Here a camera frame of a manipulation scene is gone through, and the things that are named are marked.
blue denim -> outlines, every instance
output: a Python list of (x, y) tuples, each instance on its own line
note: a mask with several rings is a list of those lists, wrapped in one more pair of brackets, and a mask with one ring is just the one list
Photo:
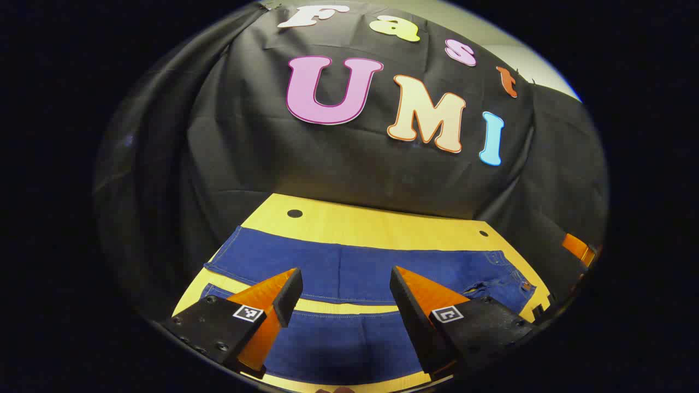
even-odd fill
[(502, 251), (385, 250), (315, 243), (238, 227), (214, 259), (215, 273), (257, 284), (301, 268), (304, 299), (394, 305), (389, 281), (399, 265), (467, 297), (492, 296), (519, 313), (534, 293)]
[[(207, 285), (201, 297), (232, 295)], [(273, 376), (323, 385), (376, 383), (422, 371), (398, 312), (294, 311), (265, 360)]]

yellow table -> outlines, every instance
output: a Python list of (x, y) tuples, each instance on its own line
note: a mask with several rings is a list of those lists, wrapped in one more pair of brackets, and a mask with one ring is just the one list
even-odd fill
[[(303, 215), (298, 218), (289, 217), (287, 214), (289, 210), (300, 210)], [(532, 322), (534, 321), (532, 310), (536, 306), (541, 305), (544, 309), (550, 306), (549, 290), (539, 275), (502, 236), (483, 221), (395, 213), (272, 194), (248, 217), (242, 227), (303, 241), (390, 250), (501, 250), (507, 260), (530, 283), (537, 287), (534, 295), (520, 312), (520, 316)], [(213, 284), (235, 293), (250, 287), (220, 274), (201, 269), (182, 295), (173, 315), (196, 303), (207, 284)], [(397, 311), (398, 308), (396, 306), (332, 304), (299, 299), (295, 310), (328, 314), (369, 314), (388, 313)], [(338, 387), (302, 383), (275, 376), (264, 376), (261, 380), (269, 385), (302, 393), (315, 393), (318, 389), (332, 392)], [(429, 381), (429, 376), (420, 372), (395, 380), (349, 387), (356, 393), (392, 392), (422, 385)]]

pink letter u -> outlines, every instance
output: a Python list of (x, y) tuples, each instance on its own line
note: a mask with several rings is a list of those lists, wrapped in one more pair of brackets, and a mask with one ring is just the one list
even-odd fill
[(345, 60), (345, 66), (351, 70), (345, 98), (337, 105), (323, 105), (315, 100), (315, 90), (320, 72), (332, 62), (325, 56), (297, 57), (289, 62), (287, 108), (292, 115), (304, 122), (328, 125), (346, 123), (359, 116), (366, 103), (371, 78), (374, 72), (384, 69), (384, 65), (369, 59)]

letter m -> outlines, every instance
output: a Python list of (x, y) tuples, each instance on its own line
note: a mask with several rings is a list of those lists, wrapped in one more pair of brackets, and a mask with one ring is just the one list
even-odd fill
[(456, 94), (446, 93), (434, 106), (422, 81), (405, 75), (396, 75), (394, 80), (401, 87), (401, 102), (396, 123), (387, 130), (389, 136), (401, 141), (415, 140), (417, 132), (412, 128), (415, 117), (423, 143), (429, 143), (442, 126), (435, 145), (448, 152), (460, 152), (461, 111), (466, 102)]

letter cutout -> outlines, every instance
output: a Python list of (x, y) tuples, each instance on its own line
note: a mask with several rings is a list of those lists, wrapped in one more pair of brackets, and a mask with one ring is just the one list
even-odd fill
[(495, 68), (500, 71), (500, 81), (503, 83), (505, 91), (510, 95), (510, 97), (517, 98), (517, 92), (515, 92), (515, 90), (512, 88), (512, 85), (517, 82), (514, 81), (514, 78), (510, 75), (510, 72), (503, 67)]
[(466, 101), (454, 93), (445, 93), (434, 106), (422, 81), (405, 75), (394, 76), (394, 81), (401, 86), (401, 101), (396, 123), (387, 129), (389, 136), (401, 141), (415, 140), (417, 132), (412, 128), (415, 116), (423, 143), (429, 143), (441, 125), (435, 145), (448, 152), (460, 152), (461, 111)]
[(476, 65), (476, 58), (473, 57), (473, 49), (470, 46), (457, 40), (446, 40), (445, 43), (447, 47), (444, 50), (449, 57), (467, 66), (474, 67)]
[(417, 25), (409, 20), (405, 20), (395, 16), (379, 15), (369, 27), (373, 31), (378, 31), (390, 36), (398, 36), (406, 41), (417, 42), (420, 37), (417, 36)]
[(498, 166), (502, 162), (500, 159), (500, 131), (505, 126), (505, 122), (490, 112), (483, 112), (483, 118), (486, 122), (485, 146), (478, 157), (488, 165)]
[(304, 122), (315, 124), (342, 124), (349, 122), (364, 109), (374, 72), (384, 65), (370, 59), (349, 58), (345, 66), (352, 70), (347, 82), (345, 98), (337, 105), (323, 105), (315, 99), (321, 71), (333, 61), (325, 56), (304, 56), (292, 59), (291, 78), (287, 90), (287, 108)]
[(279, 23), (277, 27), (312, 26), (317, 23), (313, 20), (317, 16), (320, 20), (328, 19), (335, 15), (335, 11), (346, 13), (350, 10), (347, 6), (303, 6), (298, 7), (297, 12), (286, 22)]

